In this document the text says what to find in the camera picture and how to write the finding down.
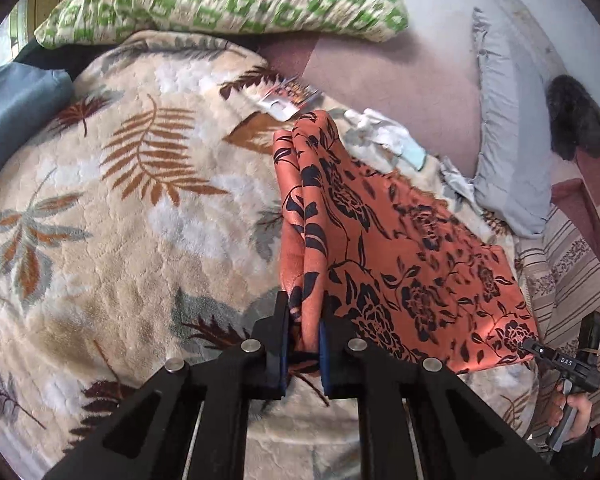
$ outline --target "orange fabric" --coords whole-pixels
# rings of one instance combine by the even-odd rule
[[[322,306],[362,337],[456,372],[528,360],[538,338],[502,248],[442,201],[349,156],[324,111],[274,136],[282,195],[280,280],[296,348],[318,350]]]

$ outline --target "metal bolt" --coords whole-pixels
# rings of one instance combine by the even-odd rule
[[[246,339],[242,342],[240,348],[242,348],[242,350],[250,354],[252,352],[257,352],[258,350],[260,350],[261,346],[262,345],[257,339]]]
[[[439,372],[442,370],[442,362],[440,359],[436,359],[435,357],[427,357],[422,362],[422,367],[427,372]]]
[[[355,337],[353,339],[349,339],[347,346],[354,352],[362,352],[366,349],[366,341],[364,339],[360,339],[359,337]]]
[[[184,359],[181,357],[172,357],[171,359],[167,359],[167,362],[164,364],[164,368],[170,374],[174,374],[184,368]]]

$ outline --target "black furry object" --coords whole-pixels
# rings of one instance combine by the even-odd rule
[[[547,90],[551,117],[551,149],[564,160],[573,160],[576,147],[600,156],[600,107],[578,81],[556,77]]]

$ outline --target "green checkered pillow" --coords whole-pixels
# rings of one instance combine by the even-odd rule
[[[385,41],[407,26],[402,0],[63,0],[36,30],[47,48],[120,43],[138,30],[323,30]]]

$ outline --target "striped fabric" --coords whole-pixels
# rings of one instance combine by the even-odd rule
[[[600,262],[573,223],[555,206],[543,238],[519,240],[516,253],[542,342],[574,355],[582,318],[594,310],[600,312]],[[555,373],[541,375],[532,423],[534,438],[548,431],[542,412],[556,379]],[[590,399],[593,403],[590,424],[595,426],[600,422],[600,389]]]

